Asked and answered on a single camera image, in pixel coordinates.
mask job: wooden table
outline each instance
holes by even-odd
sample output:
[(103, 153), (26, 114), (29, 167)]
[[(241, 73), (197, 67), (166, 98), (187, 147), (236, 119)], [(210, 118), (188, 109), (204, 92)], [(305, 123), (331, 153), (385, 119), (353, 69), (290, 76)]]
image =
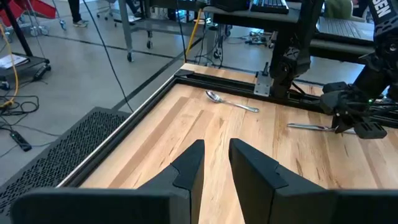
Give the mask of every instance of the wooden table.
[[(185, 64), (208, 75), (254, 82), (254, 76)], [(307, 93), (321, 89), (303, 86)], [(398, 132), (363, 140), (352, 134), (288, 128), (287, 123), (331, 124), (331, 117), (219, 93), (259, 113), (212, 103), (204, 90), (175, 85), (81, 187), (135, 189), (158, 174), (196, 139), (205, 140), (200, 223), (244, 223), (228, 161), (231, 138), (240, 138), (324, 188), (397, 189)]]

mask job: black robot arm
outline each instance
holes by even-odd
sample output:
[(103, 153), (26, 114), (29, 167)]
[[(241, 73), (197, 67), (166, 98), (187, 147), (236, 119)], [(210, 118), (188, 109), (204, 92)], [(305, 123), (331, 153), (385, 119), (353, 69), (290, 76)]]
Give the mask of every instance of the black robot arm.
[[(366, 55), (366, 66), (352, 85), (344, 82), (324, 86), (320, 107), (333, 115), (332, 128), (342, 133), (354, 128), (364, 139), (383, 138), (386, 131), (368, 117), (398, 110), (398, 2), (368, 0), (374, 18), (374, 53)], [(278, 33), (269, 74), (273, 79), (271, 95), (289, 98), (294, 78), (310, 68), (310, 42), (324, 0), (304, 1), (295, 30)], [(389, 86), (388, 104), (377, 100)]]
[[(386, 131), (369, 116), (398, 110), (398, 16), (397, 1), (369, 0), (374, 19), (374, 52), (363, 57), (366, 65), (352, 85), (330, 83), (325, 85), (320, 106), (326, 114), (333, 115), (333, 128), (341, 133), (354, 127), (361, 138), (374, 139), (386, 136)], [(389, 103), (377, 99), (389, 86)]]

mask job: gray floor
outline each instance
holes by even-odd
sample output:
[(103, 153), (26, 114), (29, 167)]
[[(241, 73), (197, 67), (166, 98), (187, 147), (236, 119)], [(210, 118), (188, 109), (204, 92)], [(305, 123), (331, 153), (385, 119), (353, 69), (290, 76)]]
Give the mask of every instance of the gray floor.
[[(44, 76), (44, 81), (48, 84), (43, 82), (32, 83), (20, 90), (20, 96), (37, 95), (40, 98), (40, 109), (28, 115), (20, 124), (53, 134), (62, 134), (93, 107), (112, 108), (123, 99), (123, 96), (109, 66), (104, 48), (100, 46), (100, 38), (93, 23), (91, 22), (87, 29), (73, 27), (67, 2), (56, 1), (56, 3), (62, 19), (67, 22), (67, 30), (62, 30), (57, 20), (40, 19), (50, 31), (49, 36), (40, 36), (38, 40), (45, 57), (50, 59), (52, 71)], [(104, 1), (98, 1), (89, 2), (88, 5), (90, 10), (95, 13), (107, 4)], [(91, 20), (83, 4), (81, 5), (81, 14), (84, 19)], [(133, 47), (136, 50), (134, 62), (129, 63), (126, 60), (126, 51), (124, 50), (126, 44), (124, 43), (121, 24), (114, 27), (112, 21), (105, 21), (103, 18), (95, 18), (95, 21), (106, 45), (111, 46), (108, 48), (109, 54), (127, 95), (182, 52), (182, 40), (179, 35), (154, 32), (154, 46), (153, 49), (148, 50), (146, 48), (146, 31), (137, 30), (132, 33)], [(140, 26), (142, 26), (142, 23), (138, 22), (132, 28)], [(176, 26), (154, 25), (153, 28), (178, 31)], [(247, 35), (249, 30), (248, 28), (234, 27), (231, 36)], [(13, 40), (12, 51), (23, 53), (16, 36), (13, 37)], [(27, 35), (27, 41), (34, 55), (42, 56), (37, 39)], [(252, 74), (251, 71), (262, 70), (265, 62), (271, 59), (271, 50), (264, 46), (236, 44), (236, 41), (238, 40), (231, 39), (234, 44), (227, 42), (224, 44), (223, 65), (227, 66), (228, 69), (243, 69)], [(200, 44), (192, 49), (188, 57), (194, 59), (194, 55), (199, 49)], [(0, 53), (0, 57), (6, 55), (6, 52), (7, 49), (4, 49)], [(175, 60), (150, 85), (131, 99), (129, 103), (132, 108), (137, 108), (182, 65), (182, 62), (182, 58)], [(318, 83), (340, 80), (352, 82), (362, 67), (362, 65), (352, 63), (312, 58), (311, 70), (300, 78)], [(32, 72), (35, 72), (35, 70), (20, 74), (22, 82), (29, 80)], [(0, 95), (3, 94), (5, 94), (5, 91), (0, 90)], [(126, 105), (121, 110), (129, 111)], [(10, 123), (19, 118), (18, 116), (6, 117)], [(32, 145), (41, 145), (56, 139), (22, 127), (15, 127), (15, 129)], [(1, 130), (0, 155), (13, 146), (15, 146), (15, 142), (9, 137), (9, 133)], [(45, 149), (45, 146), (34, 147), (29, 152), (23, 152), (15, 147), (0, 158), (0, 185), (43, 149)]]

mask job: metal spoon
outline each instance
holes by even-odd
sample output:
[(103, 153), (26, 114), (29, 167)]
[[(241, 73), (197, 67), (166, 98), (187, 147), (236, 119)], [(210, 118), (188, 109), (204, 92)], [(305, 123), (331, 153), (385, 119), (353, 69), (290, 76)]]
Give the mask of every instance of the metal spoon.
[(248, 111), (255, 112), (255, 113), (258, 113), (260, 111), (257, 108), (253, 108), (253, 107), (250, 107), (250, 106), (244, 106), (244, 105), (240, 105), (240, 104), (237, 104), (237, 103), (232, 103), (230, 101), (223, 100), (223, 99), (221, 99), (221, 97), (219, 95), (217, 95), (216, 93), (213, 93), (210, 90), (206, 90), (206, 95), (211, 101), (213, 101), (215, 103), (226, 103), (226, 104), (234, 105), (234, 106), (237, 106), (237, 107), (240, 107), (240, 108), (243, 108), (243, 109), (246, 109)]

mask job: perforated metal panel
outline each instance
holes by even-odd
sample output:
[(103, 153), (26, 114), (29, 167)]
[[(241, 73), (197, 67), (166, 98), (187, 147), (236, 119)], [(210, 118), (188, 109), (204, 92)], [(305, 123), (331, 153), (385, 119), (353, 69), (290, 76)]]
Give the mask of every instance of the perforated metal panel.
[(36, 187), (57, 186), (126, 118), (127, 113), (94, 108), (0, 188), (0, 223), (10, 223), (11, 203)]

